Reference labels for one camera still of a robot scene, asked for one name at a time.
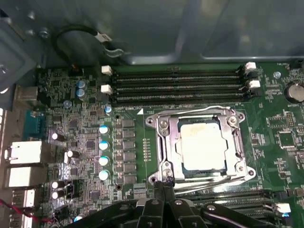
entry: screw hole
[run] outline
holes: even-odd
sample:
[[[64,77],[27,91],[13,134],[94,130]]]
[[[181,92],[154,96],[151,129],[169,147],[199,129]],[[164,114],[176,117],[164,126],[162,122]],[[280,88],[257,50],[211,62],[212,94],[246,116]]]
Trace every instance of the screw hole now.
[[[117,191],[120,191],[122,188],[123,188],[123,187],[122,187],[120,184],[116,185],[116,190],[117,190]]]

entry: blue-topped capacitor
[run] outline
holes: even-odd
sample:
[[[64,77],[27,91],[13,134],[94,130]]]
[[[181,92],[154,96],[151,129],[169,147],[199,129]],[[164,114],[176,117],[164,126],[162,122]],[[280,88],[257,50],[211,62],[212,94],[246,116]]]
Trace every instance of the blue-topped capacitor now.
[[[83,80],[78,81],[76,85],[79,89],[86,89],[86,82]]]
[[[111,115],[112,114],[112,107],[111,106],[105,107],[104,112],[105,112],[106,115]]]
[[[107,156],[101,156],[98,160],[101,166],[106,166],[107,164],[109,164],[109,161],[110,159]]]
[[[99,149],[102,151],[105,151],[107,149],[109,149],[110,144],[107,141],[101,141],[98,145]]]
[[[76,96],[80,99],[80,100],[84,100],[86,98],[86,93],[83,89],[78,89],[76,91]]]
[[[85,217],[84,214],[79,214],[78,216],[75,217],[74,222],[77,222],[80,219],[83,219]]]
[[[99,172],[98,177],[101,181],[105,181],[110,176],[110,173],[108,170],[102,170]]]
[[[110,129],[106,125],[100,125],[99,132],[100,134],[108,134]]]

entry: white slot latch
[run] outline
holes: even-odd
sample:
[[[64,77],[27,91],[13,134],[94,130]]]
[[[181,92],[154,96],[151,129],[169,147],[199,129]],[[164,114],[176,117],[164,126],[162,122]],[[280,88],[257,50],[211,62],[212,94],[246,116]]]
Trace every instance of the white slot latch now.
[[[110,85],[102,85],[100,91],[103,94],[109,94],[109,95],[111,95],[113,93]]]
[[[110,66],[102,66],[101,73],[103,73],[105,75],[112,75],[112,69]]]

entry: screw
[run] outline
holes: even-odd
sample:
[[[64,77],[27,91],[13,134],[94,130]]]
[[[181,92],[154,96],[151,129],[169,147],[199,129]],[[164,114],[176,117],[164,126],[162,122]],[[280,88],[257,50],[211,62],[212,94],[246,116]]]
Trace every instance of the screw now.
[[[182,201],[181,200],[176,200],[175,202],[174,202],[176,205],[181,205],[182,204]]]
[[[123,205],[123,206],[121,206],[119,209],[120,210],[127,210],[129,207],[127,206],[127,205]]]
[[[168,126],[168,122],[165,121],[165,120],[161,120],[161,122],[160,122],[160,127],[166,128],[167,126]]]
[[[49,30],[48,28],[43,28],[40,32],[39,32],[39,36],[43,39],[47,39],[49,38],[50,34],[49,34]]]
[[[30,35],[30,36],[35,35],[35,32],[34,32],[34,30],[32,30],[32,29],[26,30],[25,33],[28,34],[28,35]]]
[[[208,206],[207,206],[207,209],[208,209],[208,210],[215,210],[215,207],[214,207],[213,205],[208,205]]]
[[[153,205],[157,205],[157,204],[159,204],[159,201],[158,201],[158,200],[153,200],[153,201],[152,201],[152,204],[153,204]]]
[[[274,72],[274,78],[279,79],[281,77],[281,72],[275,71]]]
[[[35,12],[31,11],[30,13],[28,13],[28,17],[31,18],[32,20],[35,20]]]

